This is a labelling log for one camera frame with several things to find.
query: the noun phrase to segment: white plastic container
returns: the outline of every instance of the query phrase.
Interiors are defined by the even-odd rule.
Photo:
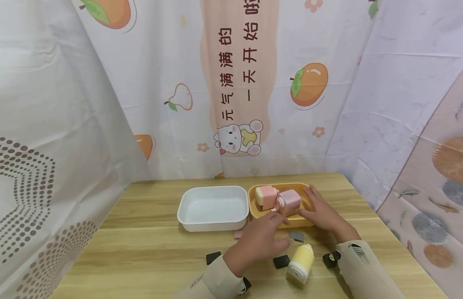
[[[189,232],[239,230],[249,212],[247,192],[242,187],[199,187],[184,193],[177,219]]]

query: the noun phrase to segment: yellow bottle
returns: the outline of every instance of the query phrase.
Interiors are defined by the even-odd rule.
[[[310,244],[298,247],[295,255],[288,264],[287,274],[300,283],[305,284],[311,272],[314,261],[314,252]]]

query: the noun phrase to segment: pink toy bottle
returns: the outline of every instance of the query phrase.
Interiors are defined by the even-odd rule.
[[[275,207],[276,196],[279,192],[280,191],[278,189],[273,188],[271,185],[256,187],[256,207],[260,211],[266,211]]]
[[[294,190],[281,192],[276,199],[276,211],[285,217],[296,214],[296,210],[300,208],[301,197]]]

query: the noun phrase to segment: printed backdrop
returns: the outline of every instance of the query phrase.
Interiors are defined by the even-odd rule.
[[[0,299],[147,170],[344,173],[463,298],[463,0],[0,1]]]
[[[154,179],[319,172],[379,4],[72,1]]]

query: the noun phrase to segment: beige sleeve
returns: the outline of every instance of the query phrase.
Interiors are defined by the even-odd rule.
[[[405,298],[363,240],[352,240],[336,246],[341,259],[339,270],[357,299]]]
[[[244,288],[243,278],[236,277],[219,256],[206,271],[173,299],[232,299]]]

